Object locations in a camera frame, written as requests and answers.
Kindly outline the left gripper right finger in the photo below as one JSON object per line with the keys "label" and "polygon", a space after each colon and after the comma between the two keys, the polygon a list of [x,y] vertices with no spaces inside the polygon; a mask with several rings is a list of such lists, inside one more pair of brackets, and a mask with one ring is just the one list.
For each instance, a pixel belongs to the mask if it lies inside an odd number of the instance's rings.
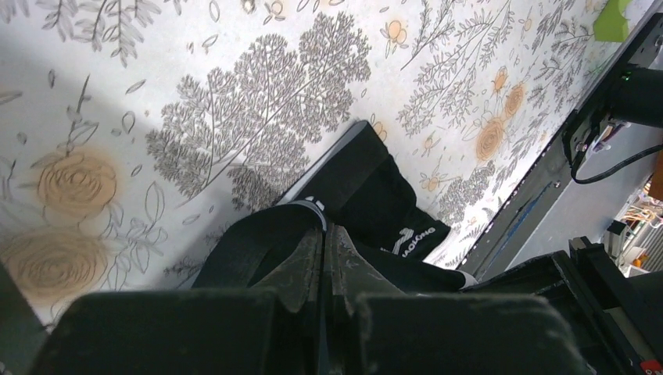
{"label": "left gripper right finger", "polygon": [[408,294],[343,227],[326,235],[340,374],[588,374],[572,329],[535,295]]}

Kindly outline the black white-trimmed boxer briefs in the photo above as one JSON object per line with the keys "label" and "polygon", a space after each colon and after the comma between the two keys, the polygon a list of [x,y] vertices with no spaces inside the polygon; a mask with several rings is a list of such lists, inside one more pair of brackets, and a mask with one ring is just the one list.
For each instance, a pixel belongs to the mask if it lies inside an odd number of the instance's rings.
{"label": "black white-trimmed boxer briefs", "polygon": [[308,230],[343,227],[359,255],[407,293],[455,292],[469,273],[426,263],[450,228],[418,208],[414,189],[369,122],[361,120],[319,159],[278,205],[231,225],[194,286],[248,288],[283,263]]}

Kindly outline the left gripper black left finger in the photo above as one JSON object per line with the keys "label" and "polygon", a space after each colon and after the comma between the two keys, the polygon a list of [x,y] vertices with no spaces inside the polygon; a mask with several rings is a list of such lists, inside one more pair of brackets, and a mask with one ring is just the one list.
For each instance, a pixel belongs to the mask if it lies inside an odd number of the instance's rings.
{"label": "left gripper black left finger", "polygon": [[32,374],[316,374],[319,230],[250,288],[103,292],[74,301]]}

